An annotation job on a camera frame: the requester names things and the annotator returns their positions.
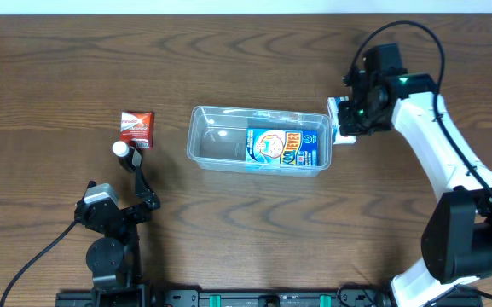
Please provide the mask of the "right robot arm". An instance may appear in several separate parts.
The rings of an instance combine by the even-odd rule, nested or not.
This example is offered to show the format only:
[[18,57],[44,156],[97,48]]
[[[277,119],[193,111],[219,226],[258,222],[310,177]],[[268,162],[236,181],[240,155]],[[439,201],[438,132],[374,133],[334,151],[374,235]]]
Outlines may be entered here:
[[333,141],[396,130],[413,149],[437,205],[421,237],[422,257],[395,276],[379,306],[465,306],[492,276],[492,171],[446,113],[426,73],[410,74],[396,44],[373,47],[344,77],[351,97],[328,101]]

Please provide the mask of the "white Panadol box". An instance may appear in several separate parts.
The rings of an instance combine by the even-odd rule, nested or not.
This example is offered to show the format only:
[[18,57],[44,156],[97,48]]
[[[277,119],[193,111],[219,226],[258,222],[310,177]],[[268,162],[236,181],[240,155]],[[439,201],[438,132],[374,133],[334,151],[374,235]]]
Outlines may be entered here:
[[343,136],[340,132],[338,106],[341,102],[348,100],[348,96],[327,98],[327,110],[331,122],[333,145],[354,144],[356,142],[355,136]]

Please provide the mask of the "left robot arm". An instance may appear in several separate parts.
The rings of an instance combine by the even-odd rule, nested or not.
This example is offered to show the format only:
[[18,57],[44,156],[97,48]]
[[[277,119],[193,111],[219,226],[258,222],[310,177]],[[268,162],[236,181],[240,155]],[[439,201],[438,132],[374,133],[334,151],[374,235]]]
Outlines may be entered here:
[[97,290],[126,289],[142,279],[137,226],[151,220],[152,211],[160,208],[160,200],[140,167],[136,168],[134,176],[135,193],[140,200],[137,205],[120,209],[113,187],[95,182],[89,182],[84,196],[76,204],[74,217],[78,223],[102,235],[86,253],[86,263]]

